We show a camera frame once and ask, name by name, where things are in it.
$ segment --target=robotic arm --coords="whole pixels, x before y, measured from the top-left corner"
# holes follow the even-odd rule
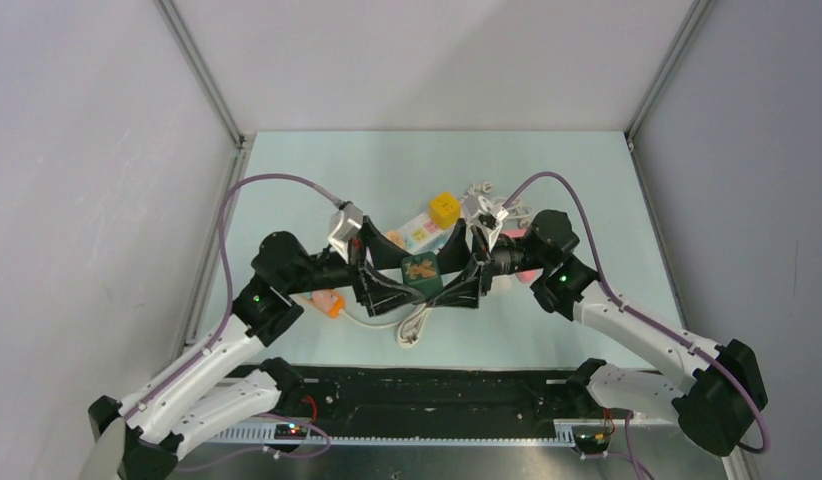
[[[351,203],[341,204],[332,217],[329,246],[319,254],[309,255],[289,232],[266,237],[251,264],[255,275],[235,299],[231,317],[141,390],[121,401],[103,396],[90,406],[96,438],[117,418],[125,420],[120,476],[164,478],[216,433],[299,401],[303,380],[281,359],[268,360],[237,384],[202,398],[303,313],[292,294],[351,286],[371,316],[409,304],[478,308],[494,276],[538,269],[543,274],[532,291],[545,311],[602,332],[661,372],[621,370],[590,359],[571,382],[583,385],[600,406],[678,422],[709,452],[732,451],[753,413],[733,385],[694,352],[698,348],[731,371],[760,410],[767,398],[748,347],[736,340],[723,347],[675,331],[691,345],[686,348],[637,318],[633,312],[641,310],[633,310],[625,297],[609,296],[600,275],[573,255],[579,238],[563,212],[539,212],[522,238],[510,239],[500,235],[507,216],[502,207],[477,197],[464,208],[464,218],[436,255],[408,254]],[[402,283],[380,273],[394,268],[403,270]],[[425,273],[425,284],[415,272]],[[444,285],[446,274],[457,275]]]

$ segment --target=gray wall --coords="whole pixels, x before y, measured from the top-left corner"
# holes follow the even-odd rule
[[[718,2],[636,149],[691,327],[758,354],[763,478],[822,478],[822,1]]]
[[[0,479],[168,362],[232,153],[154,2],[0,1]]]

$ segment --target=pink object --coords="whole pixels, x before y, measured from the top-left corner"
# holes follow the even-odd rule
[[[508,235],[511,238],[518,238],[518,237],[522,237],[523,234],[526,233],[526,229],[525,228],[516,228],[514,230],[503,230],[502,233],[505,234],[505,235]],[[529,271],[529,272],[519,272],[519,273],[515,273],[514,276],[517,277],[517,280],[519,280],[520,283],[532,283],[533,281],[535,281],[535,278],[537,278],[538,272],[540,272],[540,270],[532,270],[532,271]]]

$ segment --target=table surface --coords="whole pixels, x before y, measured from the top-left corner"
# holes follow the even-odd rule
[[[611,284],[673,326],[680,318],[637,174],[621,132],[268,132],[259,133],[246,176],[304,176],[353,201],[382,232],[425,211],[443,191],[460,195],[490,181],[509,195],[530,175],[552,170],[567,178],[587,211]],[[551,178],[523,194],[535,211],[568,213],[582,240],[576,254],[593,265],[582,222],[566,190]],[[245,187],[233,211],[227,248],[235,295],[252,275],[249,263],[269,233],[293,232],[311,253],[326,245],[332,205],[300,184],[266,181]],[[575,368],[589,357],[626,368],[649,365],[613,340],[536,304],[528,285],[482,298],[478,310],[432,312],[413,348],[397,346],[394,329],[368,330],[311,308],[256,361],[281,356],[294,364],[446,368]],[[351,314],[388,323],[411,307],[368,318],[342,289]],[[199,332],[218,322],[225,283],[217,268]]]

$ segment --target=orange object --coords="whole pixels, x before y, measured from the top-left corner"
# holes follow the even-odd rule
[[[337,318],[346,306],[343,295],[334,290],[317,290],[311,292],[310,298],[305,295],[302,298],[329,318]]]
[[[449,192],[443,192],[429,202],[429,217],[441,230],[455,225],[461,216],[461,203]]]

